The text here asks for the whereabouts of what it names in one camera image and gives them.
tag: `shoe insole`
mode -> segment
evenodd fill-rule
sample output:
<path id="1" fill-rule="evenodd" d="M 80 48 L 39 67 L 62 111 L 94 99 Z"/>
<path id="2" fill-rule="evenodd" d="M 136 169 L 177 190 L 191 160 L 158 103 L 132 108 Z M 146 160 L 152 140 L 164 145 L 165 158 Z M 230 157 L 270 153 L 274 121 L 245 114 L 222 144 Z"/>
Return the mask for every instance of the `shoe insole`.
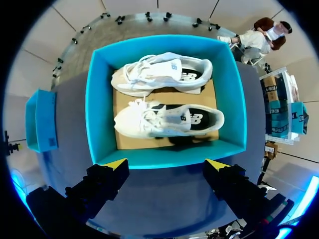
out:
<path id="1" fill-rule="evenodd" d="M 189 108 L 190 130 L 203 130 L 211 126 L 210 113 L 200 109 Z"/>
<path id="2" fill-rule="evenodd" d="M 183 68 L 181 71 L 181 81 L 195 81 L 202 76 L 202 73 L 192 69 Z"/>

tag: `person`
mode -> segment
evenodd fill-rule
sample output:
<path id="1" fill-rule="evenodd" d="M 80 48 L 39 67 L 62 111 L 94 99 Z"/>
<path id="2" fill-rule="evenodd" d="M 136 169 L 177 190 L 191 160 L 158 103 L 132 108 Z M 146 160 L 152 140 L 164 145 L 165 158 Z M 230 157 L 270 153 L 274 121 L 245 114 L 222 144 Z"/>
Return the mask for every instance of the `person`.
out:
<path id="1" fill-rule="evenodd" d="M 257 58 L 256 53 L 268 54 L 271 50 L 279 50 L 285 43 L 285 35 L 292 33 L 290 24 L 286 21 L 274 22 L 268 17 L 259 19 L 252 30 L 237 37 L 217 36 L 217 39 L 226 43 L 241 43 L 245 48 L 251 48 L 253 54 L 246 59 Z"/>

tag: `gray table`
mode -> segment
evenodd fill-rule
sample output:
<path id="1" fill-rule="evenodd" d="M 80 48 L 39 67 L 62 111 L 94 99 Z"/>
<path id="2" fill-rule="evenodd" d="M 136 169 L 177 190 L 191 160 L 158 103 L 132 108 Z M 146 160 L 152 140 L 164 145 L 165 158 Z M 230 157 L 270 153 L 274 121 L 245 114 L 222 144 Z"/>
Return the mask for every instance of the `gray table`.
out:
<path id="1" fill-rule="evenodd" d="M 240 165 L 256 183 L 265 145 L 263 94 L 256 71 L 241 63 L 238 68 L 247 107 L 247 150 L 219 161 Z M 47 184 L 62 195 L 64 188 L 80 182 L 92 165 L 84 114 L 86 78 L 87 73 L 82 73 L 54 89 L 59 149 L 38 157 Z M 202 164 L 196 164 L 131 170 L 115 201 L 108 201 L 92 222 L 122 235 L 165 238 L 208 231 L 235 219 L 206 183 Z"/>

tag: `shoe tongue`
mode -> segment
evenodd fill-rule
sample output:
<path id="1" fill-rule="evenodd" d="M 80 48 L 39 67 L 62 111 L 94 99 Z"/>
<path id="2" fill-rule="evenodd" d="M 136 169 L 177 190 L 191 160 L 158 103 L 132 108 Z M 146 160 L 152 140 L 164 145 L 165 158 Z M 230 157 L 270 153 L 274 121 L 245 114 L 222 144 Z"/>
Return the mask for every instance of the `shoe tongue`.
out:
<path id="1" fill-rule="evenodd" d="M 179 81 L 181 79 L 182 66 L 179 59 L 174 59 L 166 62 L 159 62 L 151 64 L 150 68 L 142 70 L 143 74 L 152 77 L 172 77 L 174 80 Z"/>
<path id="2" fill-rule="evenodd" d="M 176 128 L 182 131 L 190 130 L 191 119 L 188 108 L 181 106 L 175 109 L 166 110 L 162 113 L 164 114 L 164 127 Z"/>

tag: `white sneaker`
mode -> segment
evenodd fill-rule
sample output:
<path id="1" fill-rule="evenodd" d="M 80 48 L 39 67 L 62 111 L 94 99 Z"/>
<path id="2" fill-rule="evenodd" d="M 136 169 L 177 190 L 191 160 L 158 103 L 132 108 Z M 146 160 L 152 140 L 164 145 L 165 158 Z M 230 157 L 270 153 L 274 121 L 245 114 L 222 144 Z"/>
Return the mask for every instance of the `white sneaker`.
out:
<path id="1" fill-rule="evenodd" d="M 231 44 L 231 38 L 229 36 L 217 36 L 217 40 Z"/>
<path id="2" fill-rule="evenodd" d="M 205 135 L 224 125 L 224 114 L 201 105 L 165 105 L 137 99 L 114 118 L 114 128 L 132 138 Z"/>
<path id="3" fill-rule="evenodd" d="M 209 60 L 167 52 L 149 55 L 126 64 L 112 76 L 112 86 L 123 94 L 143 97 L 154 89 L 174 87 L 178 91 L 200 94 L 200 87 L 212 76 Z"/>

